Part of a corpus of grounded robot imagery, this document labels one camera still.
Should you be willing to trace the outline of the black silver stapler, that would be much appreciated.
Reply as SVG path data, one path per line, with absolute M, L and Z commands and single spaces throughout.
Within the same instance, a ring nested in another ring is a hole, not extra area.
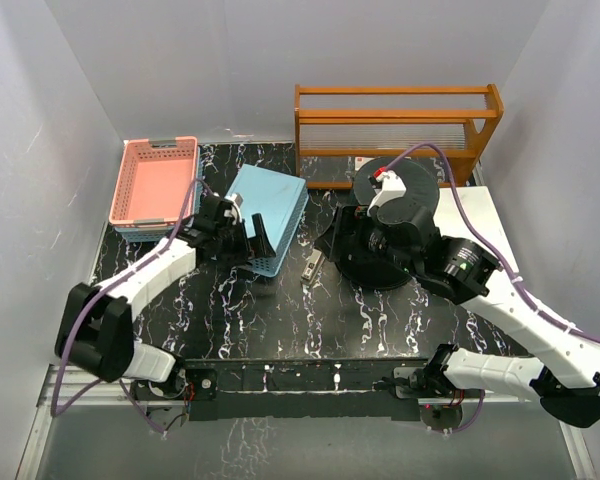
M 305 267 L 301 274 L 301 282 L 305 285 L 311 285 L 324 263 L 325 255 L 318 249 L 313 249 L 311 255 L 308 257 Z

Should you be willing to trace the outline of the blue perforated plastic basket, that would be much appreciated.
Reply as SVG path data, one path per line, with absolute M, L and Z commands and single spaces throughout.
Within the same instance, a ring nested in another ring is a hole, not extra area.
M 275 256 L 251 260 L 245 269 L 275 277 L 278 275 L 308 202 L 306 181 L 266 168 L 245 164 L 227 191 L 227 196 L 239 194 L 241 214 L 247 235 L 255 234 L 252 216 L 260 214 Z

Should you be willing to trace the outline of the large black plastic bucket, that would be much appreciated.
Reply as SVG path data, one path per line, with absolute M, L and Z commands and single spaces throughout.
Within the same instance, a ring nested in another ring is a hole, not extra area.
M 432 217 L 439 202 L 438 184 L 434 175 L 411 160 L 403 159 L 391 168 L 404 182 L 405 195 L 380 208 L 368 209 L 375 195 L 369 176 L 389 163 L 387 157 L 373 158 L 354 176 L 351 205 L 366 207 L 367 214 L 385 234 L 384 260 L 379 267 L 361 273 L 340 272 L 365 289 L 392 290 L 408 283 L 411 280 L 408 254 L 413 245 L 424 245 L 423 236 L 434 229 Z

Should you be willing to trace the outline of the pink perforated plastic basket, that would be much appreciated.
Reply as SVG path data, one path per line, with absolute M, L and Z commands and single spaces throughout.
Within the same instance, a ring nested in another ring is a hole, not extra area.
M 109 223 L 119 228 L 166 227 L 175 223 L 198 173 L 194 136 L 126 143 Z

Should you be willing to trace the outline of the white perforated plastic basket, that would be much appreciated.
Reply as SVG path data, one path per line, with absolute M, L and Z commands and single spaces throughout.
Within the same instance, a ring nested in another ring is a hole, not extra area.
M 465 216 L 474 229 L 500 252 L 511 270 L 518 273 L 518 265 L 489 189 L 486 186 L 458 187 L 457 194 Z M 486 247 L 466 226 L 450 188 L 439 190 L 434 222 L 443 235 L 468 238 Z

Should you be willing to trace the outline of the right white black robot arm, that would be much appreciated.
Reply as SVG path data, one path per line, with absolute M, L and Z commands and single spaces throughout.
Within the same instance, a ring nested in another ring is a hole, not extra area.
M 527 351 L 525 357 L 476 354 L 442 344 L 426 366 L 395 389 L 489 390 L 537 400 L 558 420 L 588 428 L 600 420 L 600 344 L 546 320 L 529 296 L 507 284 L 502 262 L 480 244 L 441 234 L 433 213 L 404 199 L 381 207 L 339 207 L 314 247 L 352 282 L 391 290 L 409 279 L 430 294 L 481 316 Z

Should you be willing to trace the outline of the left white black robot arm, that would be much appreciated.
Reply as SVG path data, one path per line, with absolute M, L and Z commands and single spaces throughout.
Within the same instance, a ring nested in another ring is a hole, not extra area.
M 203 263 L 237 267 L 275 255 L 261 214 L 245 220 L 237 196 L 207 196 L 139 261 L 94 286 L 70 290 L 55 353 L 102 381 L 146 380 L 162 397 L 177 398 L 187 376 L 174 354 L 135 339 L 138 315 Z

